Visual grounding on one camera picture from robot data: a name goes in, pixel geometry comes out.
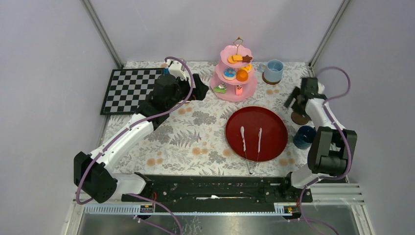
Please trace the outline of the green cake slice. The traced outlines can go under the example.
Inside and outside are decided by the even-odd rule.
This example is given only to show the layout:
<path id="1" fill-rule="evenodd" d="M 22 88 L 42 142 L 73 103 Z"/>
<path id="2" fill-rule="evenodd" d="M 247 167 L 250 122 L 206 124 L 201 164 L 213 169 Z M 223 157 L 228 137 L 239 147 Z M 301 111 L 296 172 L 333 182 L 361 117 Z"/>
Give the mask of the green cake slice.
<path id="1" fill-rule="evenodd" d="M 213 88 L 213 92 L 219 94 L 225 94 L 227 92 L 227 86 L 225 83 L 221 83 Z"/>

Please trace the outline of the dark brown wooden coaster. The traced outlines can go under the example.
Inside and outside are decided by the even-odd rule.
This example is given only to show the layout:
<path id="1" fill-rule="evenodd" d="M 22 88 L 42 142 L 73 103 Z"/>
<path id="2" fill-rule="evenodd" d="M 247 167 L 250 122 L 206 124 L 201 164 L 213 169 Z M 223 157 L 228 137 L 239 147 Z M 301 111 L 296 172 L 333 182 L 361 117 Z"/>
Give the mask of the dark brown wooden coaster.
<path id="1" fill-rule="evenodd" d="M 306 125 L 309 122 L 309 118 L 304 117 L 296 112 L 291 113 L 291 119 L 297 125 Z"/>

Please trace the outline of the blue iced donut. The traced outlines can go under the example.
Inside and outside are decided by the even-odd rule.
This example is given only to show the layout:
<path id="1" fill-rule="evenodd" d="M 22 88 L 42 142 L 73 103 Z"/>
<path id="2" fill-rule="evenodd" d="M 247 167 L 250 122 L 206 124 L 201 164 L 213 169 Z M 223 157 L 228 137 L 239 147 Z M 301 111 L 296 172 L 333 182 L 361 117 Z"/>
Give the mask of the blue iced donut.
<path id="1" fill-rule="evenodd" d="M 222 75 L 226 80 L 234 80 L 236 78 L 236 70 L 234 68 L 226 68 Z"/>

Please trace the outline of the pink layered cake slice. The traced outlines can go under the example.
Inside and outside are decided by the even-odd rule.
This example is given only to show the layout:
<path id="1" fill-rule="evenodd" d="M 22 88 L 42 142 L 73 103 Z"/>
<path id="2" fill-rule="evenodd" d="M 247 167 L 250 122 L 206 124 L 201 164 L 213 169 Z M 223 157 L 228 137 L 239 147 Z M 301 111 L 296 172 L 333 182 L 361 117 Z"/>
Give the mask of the pink layered cake slice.
<path id="1" fill-rule="evenodd" d="M 236 94 L 237 96 L 240 96 L 240 95 L 242 95 L 242 94 L 243 94 L 243 87 L 242 87 L 241 85 L 237 85 L 237 86 L 235 87 L 235 94 Z"/>

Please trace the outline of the light blue mug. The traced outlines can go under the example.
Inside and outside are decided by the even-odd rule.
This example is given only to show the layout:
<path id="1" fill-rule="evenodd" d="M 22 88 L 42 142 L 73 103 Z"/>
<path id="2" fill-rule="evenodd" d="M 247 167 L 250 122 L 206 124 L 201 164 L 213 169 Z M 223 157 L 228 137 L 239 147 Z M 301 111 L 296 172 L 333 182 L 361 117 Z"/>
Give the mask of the light blue mug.
<path id="1" fill-rule="evenodd" d="M 282 79 L 284 64 L 279 60 L 270 60 L 268 62 L 260 63 L 258 70 L 269 81 L 279 81 Z"/>

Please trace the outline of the round yellow biscuit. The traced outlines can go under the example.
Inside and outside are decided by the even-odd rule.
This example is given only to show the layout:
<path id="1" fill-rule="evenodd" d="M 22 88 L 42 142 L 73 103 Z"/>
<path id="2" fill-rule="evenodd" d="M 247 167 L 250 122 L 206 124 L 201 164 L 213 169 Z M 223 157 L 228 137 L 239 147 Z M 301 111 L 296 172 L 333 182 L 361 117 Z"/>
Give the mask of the round yellow biscuit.
<path id="1" fill-rule="evenodd" d="M 237 61 L 235 61 L 235 60 L 234 60 L 233 55 L 229 56 L 229 57 L 227 58 L 227 61 L 228 61 L 230 64 L 235 64 L 235 63 L 237 63 Z"/>

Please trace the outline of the orange round tart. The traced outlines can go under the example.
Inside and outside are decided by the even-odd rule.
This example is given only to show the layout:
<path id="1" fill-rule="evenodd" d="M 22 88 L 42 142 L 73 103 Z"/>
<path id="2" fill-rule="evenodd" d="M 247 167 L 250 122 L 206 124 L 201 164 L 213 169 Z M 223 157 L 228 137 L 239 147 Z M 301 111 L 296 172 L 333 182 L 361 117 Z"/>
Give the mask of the orange round tart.
<path id="1" fill-rule="evenodd" d="M 236 80 L 240 82 L 247 81 L 249 79 L 249 74 L 246 70 L 240 69 L 236 72 Z"/>

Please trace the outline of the light brown wooden saucer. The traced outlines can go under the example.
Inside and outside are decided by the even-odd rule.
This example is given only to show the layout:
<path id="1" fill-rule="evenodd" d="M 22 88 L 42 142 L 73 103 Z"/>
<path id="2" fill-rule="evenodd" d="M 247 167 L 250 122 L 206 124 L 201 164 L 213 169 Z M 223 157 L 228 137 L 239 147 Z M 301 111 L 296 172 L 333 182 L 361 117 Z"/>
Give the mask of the light brown wooden saucer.
<path id="1" fill-rule="evenodd" d="M 262 75 L 262 80 L 263 80 L 265 83 L 269 84 L 269 85 L 276 85 L 276 84 L 278 84 L 278 83 L 280 83 L 280 82 L 281 82 L 281 80 L 276 81 L 276 82 L 269 81 L 269 80 L 267 80 L 267 79 L 265 78 L 265 76 L 264 76 L 264 75 Z"/>

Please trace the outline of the dark blue mug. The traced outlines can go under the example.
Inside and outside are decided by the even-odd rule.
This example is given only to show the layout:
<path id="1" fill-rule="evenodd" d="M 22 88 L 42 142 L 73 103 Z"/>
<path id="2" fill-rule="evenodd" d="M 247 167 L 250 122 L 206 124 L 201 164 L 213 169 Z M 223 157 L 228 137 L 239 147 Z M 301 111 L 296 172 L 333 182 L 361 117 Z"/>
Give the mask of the dark blue mug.
<path id="1" fill-rule="evenodd" d="M 316 129 L 311 126 L 302 126 L 298 129 L 296 134 L 293 137 L 293 143 L 298 149 L 307 149 L 309 148 L 316 136 Z"/>

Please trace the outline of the square yellow cracker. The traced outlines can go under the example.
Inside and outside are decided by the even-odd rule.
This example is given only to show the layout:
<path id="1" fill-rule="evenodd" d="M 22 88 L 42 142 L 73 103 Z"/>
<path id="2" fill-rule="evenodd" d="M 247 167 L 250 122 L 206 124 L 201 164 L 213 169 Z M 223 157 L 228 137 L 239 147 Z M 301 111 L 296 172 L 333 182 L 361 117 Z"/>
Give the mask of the square yellow cracker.
<path id="1" fill-rule="evenodd" d="M 234 60 L 237 61 L 237 62 L 242 61 L 242 56 L 241 55 L 233 55 L 233 57 L 234 57 Z"/>

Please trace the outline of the white handled metal tongs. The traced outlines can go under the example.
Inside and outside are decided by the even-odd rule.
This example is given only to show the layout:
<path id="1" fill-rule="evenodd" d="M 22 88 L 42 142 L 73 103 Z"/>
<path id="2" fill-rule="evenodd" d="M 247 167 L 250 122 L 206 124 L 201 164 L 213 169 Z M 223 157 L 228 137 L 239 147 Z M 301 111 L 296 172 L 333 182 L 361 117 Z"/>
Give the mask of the white handled metal tongs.
<path id="1" fill-rule="evenodd" d="M 243 153 L 244 153 L 244 158 L 245 158 L 245 164 L 246 164 L 246 168 L 248 170 L 248 173 L 250 175 L 253 175 L 254 170 L 256 168 L 256 166 L 258 165 L 258 161 L 259 161 L 259 154 L 261 152 L 261 141 L 262 141 L 262 132 L 263 129 L 262 127 L 259 127 L 259 130 L 257 132 L 257 137 L 249 137 L 248 138 L 248 144 L 247 144 L 247 139 L 245 136 L 245 127 L 241 126 L 240 127 L 240 135 L 241 135 L 241 140 L 242 140 L 242 147 L 243 147 Z M 254 152 L 254 146 L 256 146 L 256 158 L 253 161 L 253 164 L 248 163 L 248 150 L 247 147 L 250 148 L 250 153 Z"/>

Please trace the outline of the yellow iced donut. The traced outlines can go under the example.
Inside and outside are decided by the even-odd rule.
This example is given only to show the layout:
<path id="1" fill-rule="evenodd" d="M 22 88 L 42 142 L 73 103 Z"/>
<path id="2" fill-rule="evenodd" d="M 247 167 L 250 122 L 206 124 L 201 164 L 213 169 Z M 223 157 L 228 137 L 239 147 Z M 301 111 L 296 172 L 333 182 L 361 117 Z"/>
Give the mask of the yellow iced donut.
<path id="1" fill-rule="evenodd" d="M 245 70 L 246 72 L 250 73 L 252 70 L 252 65 L 251 63 L 249 63 L 247 66 L 242 67 L 243 70 Z"/>

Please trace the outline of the brown star cookie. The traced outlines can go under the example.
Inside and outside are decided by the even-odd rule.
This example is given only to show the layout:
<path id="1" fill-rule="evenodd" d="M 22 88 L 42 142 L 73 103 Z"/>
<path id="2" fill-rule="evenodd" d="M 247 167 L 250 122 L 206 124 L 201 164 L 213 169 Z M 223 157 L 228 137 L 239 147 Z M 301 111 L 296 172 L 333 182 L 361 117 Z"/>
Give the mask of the brown star cookie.
<path id="1" fill-rule="evenodd" d="M 242 57 L 242 62 L 243 63 L 250 63 L 252 61 L 253 57 L 249 56 L 249 55 L 245 55 Z"/>

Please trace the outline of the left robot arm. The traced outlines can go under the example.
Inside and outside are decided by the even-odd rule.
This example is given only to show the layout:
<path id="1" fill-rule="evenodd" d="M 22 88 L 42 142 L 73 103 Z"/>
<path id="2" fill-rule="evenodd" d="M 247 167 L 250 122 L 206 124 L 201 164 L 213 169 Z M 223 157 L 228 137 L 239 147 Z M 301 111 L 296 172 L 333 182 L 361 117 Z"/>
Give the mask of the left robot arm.
<path id="1" fill-rule="evenodd" d="M 73 181 L 77 186 L 75 200 L 83 205 L 90 200 L 106 202 L 113 195 L 133 194 L 146 201 L 152 189 L 137 173 L 114 174 L 114 167 L 139 141 L 155 131 L 169 114 L 186 101 L 203 100 L 208 86 L 199 74 L 182 81 L 173 75 L 164 74 L 155 80 L 153 90 L 138 109 L 113 137 L 99 148 L 86 154 L 79 152 L 74 157 Z M 90 199 L 81 201 L 84 192 Z"/>

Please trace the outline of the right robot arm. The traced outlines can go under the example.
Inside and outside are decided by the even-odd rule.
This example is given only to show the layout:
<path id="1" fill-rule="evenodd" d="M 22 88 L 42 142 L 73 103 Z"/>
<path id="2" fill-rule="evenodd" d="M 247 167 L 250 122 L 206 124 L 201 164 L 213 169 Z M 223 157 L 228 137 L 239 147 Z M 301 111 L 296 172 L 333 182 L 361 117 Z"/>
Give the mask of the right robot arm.
<path id="1" fill-rule="evenodd" d="M 300 188 L 321 179 L 344 178 L 353 160 L 357 134 L 346 129 L 332 113 L 322 85 L 315 77 L 304 77 L 284 103 L 294 113 L 313 122 L 316 135 L 311 143 L 307 164 L 290 173 L 290 183 L 281 187 L 281 197 L 288 202 L 300 195 Z"/>

